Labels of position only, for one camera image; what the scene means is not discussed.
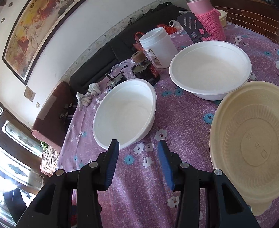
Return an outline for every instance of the painting frame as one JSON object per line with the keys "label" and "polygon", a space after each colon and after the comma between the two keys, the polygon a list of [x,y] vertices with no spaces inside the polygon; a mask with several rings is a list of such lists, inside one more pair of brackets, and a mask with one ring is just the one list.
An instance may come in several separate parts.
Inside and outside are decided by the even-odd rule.
{"label": "painting frame", "polygon": [[7,58],[7,51],[8,51],[8,47],[10,46],[10,43],[12,41],[12,36],[16,36],[15,31],[17,30],[20,20],[21,18],[23,18],[23,15],[25,15],[26,13],[29,13],[29,7],[30,4],[33,3],[34,0],[28,0],[26,2],[26,4],[24,5],[23,9],[21,10],[21,12],[19,13],[13,28],[11,29],[10,35],[7,39],[5,48],[4,48],[4,52],[2,55],[2,60],[4,61],[4,63],[8,66],[8,68],[14,73],[14,75],[26,86],[30,75],[40,57],[40,55],[42,54],[43,50],[45,49],[46,45],[48,44],[48,42],[50,41],[50,39],[53,37],[53,35],[56,33],[56,31],[58,30],[58,28],[63,24],[63,22],[85,1],[85,0],[72,0],[73,1],[73,6],[68,6],[68,11],[64,11],[62,15],[58,15],[59,18],[55,21],[55,24],[47,31],[45,37],[43,38],[42,42],[38,45],[38,49],[35,51],[35,54],[33,56],[33,58],[31,59],[31,62],[28,63],[28,67],[26,69],[26,75],[23,77],[17,69],[15,69],[12,65],[12,63],[10,63]]}

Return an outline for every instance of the white wall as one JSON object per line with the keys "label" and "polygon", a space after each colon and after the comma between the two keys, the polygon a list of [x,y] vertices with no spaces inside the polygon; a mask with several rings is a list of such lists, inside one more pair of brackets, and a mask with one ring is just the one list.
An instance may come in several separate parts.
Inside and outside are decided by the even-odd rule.
{"label": "white wall", "polygon": [[31,127],[38,109],[79,55],[104,32],[134,11],[155,0],[87,0],[58,29],[31,74],[28,86],[36,93],[33,103],[23,96],[25,86],[2,61],[11,28],[27,0],[7,0],[0,13],[0,102]]}

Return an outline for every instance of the door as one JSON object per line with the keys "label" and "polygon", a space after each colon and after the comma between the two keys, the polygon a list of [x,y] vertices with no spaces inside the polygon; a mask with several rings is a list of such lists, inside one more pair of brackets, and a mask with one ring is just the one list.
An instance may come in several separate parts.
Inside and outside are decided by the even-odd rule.
{"label": "door", "polygon": [[40,171],[43,149],[31,130],[19,122],[0,103],[0,222],[14,227],[3,192],[20,188],[28,206],[42,188],[45,176]]}

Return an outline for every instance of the white plastic jar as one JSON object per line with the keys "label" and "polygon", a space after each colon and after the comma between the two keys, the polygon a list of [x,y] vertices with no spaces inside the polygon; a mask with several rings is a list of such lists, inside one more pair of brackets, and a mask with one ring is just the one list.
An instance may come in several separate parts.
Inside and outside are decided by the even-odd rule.
{"label": "white plastic jar", "polygon": [[163,27],[146,33],[139,39],[150,60],[159,69],[169,68],[171,60],[178,53],[170,36]]}

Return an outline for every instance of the table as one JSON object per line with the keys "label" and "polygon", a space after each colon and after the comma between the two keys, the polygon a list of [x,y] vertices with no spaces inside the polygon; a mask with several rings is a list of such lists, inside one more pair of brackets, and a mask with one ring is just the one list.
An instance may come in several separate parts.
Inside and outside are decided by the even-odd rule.
{"label": "table", "polygon": [[[224,28],[228,42],[238,45],[250,57],[253,72],[249,81],[268,81],[279,86],[279,46],[263,35],[228,23]],[[172,34],[178,50],[192,44],[184,30]],[[176,219],[179,193],[166,185],[157,157],[157,143],[165,139],[169,149],[182,161],[197,169],[212,171],[209,133],[220,101],[207,101],[178,88],[168,69],[159,70],[154,86],[157,110],[154,125],[140,142],[119,151],[112,185],[99,192],[103,227],[169,228]],[[95,142],[92,125],[96,109],[107,95],[107,79],[100,82],[102,94],[89,107],[76,110],[58,160],[57,168],[78,170],[94,161],[104,149]],[[76,192],[72,204],[76,204]],[[271,228],[279,218],[279,198],[256,217],[262,228]],[[205,227],[205,201],[201,190],[200,227]]]}

